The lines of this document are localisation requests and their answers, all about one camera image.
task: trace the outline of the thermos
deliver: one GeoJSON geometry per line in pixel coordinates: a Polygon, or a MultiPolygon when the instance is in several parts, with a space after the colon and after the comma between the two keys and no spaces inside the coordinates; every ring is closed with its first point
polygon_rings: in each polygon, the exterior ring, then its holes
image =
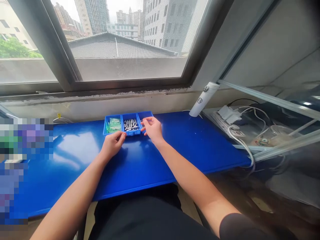
{"type": "Polygon", "coordinates": [[[191,111],[189,112],[189,115],[192,117],[197,117],[199,113],[202,111],[202,109],[204,109],[204,107],[207,105],[210,98],[213,96],[213,94],[217,91],[219,87],[220,87],[219,84],[209,82],[204,87],[196,103],[193,105],[191,111]]]}

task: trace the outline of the gray roof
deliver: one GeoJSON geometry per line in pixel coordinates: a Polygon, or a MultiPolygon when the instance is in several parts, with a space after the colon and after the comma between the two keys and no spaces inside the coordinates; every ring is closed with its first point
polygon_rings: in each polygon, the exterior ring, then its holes
{"type": "Polygon", "coordinates": [[[69,46],[74,58],[170,58],[178,56],[176,52],[113,33],[101,33],[69,41],[69,46]]]}

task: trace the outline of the blue table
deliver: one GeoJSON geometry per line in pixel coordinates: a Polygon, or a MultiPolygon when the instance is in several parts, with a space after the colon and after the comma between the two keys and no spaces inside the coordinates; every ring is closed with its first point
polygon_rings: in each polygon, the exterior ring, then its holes
{"type": "MultiPolygon", "coordinates": [[[[188,112],[156,114],[164,139],[203,173],[249,165],[250,160],[220,135],[208,120],[188,112]]],[[[53,160],[30,161],[25,206],[28,217],[47,213],[99,153],[104,121],[54,127],[53,160]]],[[[149,137],[127,137],[108,163],[93,201],[174,182],[149,137]]]]}

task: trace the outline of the glass panel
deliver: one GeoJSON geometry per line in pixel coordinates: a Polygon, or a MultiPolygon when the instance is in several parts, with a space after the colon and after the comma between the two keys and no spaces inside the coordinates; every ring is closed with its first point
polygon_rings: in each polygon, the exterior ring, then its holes
{"type": "Polygon", "coordinates": [[[0,0],[0,84],[57,81],[7,0],[0,0]]]}
{"type": "Polygon", "coordinates": [[[51,0],[84,81],[181,77],[207,0],[51,0]]]}

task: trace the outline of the sky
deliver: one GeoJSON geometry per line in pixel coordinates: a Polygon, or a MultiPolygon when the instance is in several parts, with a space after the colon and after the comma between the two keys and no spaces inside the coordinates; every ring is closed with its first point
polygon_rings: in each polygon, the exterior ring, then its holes
{"type": "MultiPolygon", "coordinates": [[[[116,23],[117,15],[116,12],[122,10],[125,13],[129,13],[129,7],[131,7],[132,12],[141,10],[143,8],[143,0],[106,0],[107,6],[109,9],[109,15],[111,23],[116,23]]],[[[64,7],[65,10],[69,13],[70,17],[78,22],[80,18],[76,8],[74,0],[51,0],[53,5],[56,5],[56,2],[64,7]]]]}

